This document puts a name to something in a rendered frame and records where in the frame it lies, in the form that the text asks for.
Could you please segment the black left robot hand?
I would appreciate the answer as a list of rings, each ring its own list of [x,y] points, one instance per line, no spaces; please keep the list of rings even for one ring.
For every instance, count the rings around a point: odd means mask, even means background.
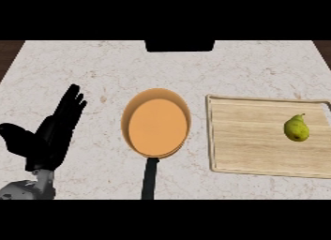
[[[64,161],[77,121],[87,104],[78,90],[78,86],[73,84],[56,105],[55,113],[44,118],[36,132],[15,124],[0,124],[0,136],[8,150],[25,158],[27,172],[53,171]]]

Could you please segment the pale wooden tray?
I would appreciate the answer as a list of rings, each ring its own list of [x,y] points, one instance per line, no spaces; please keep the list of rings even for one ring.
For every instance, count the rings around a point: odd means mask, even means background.
[[[331,179],[331,102],[208,95],[210,169]],[[284,135],[284,123],[304,115],[306,141]]]

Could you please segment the green pear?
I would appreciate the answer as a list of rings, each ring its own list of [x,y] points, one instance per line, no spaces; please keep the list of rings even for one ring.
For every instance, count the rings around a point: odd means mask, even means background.
[[[303,142],[309,138],[309,127],[303,121],[304,114],[297,114],[284,123],[285,137],[294,142]]]

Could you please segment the black appliance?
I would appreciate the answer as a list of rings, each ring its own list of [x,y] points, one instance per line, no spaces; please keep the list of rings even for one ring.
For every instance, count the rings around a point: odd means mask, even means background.
[[[166,52],[210,52],[213,49],[213,40],[148,40],[145,49],[151,53]]]

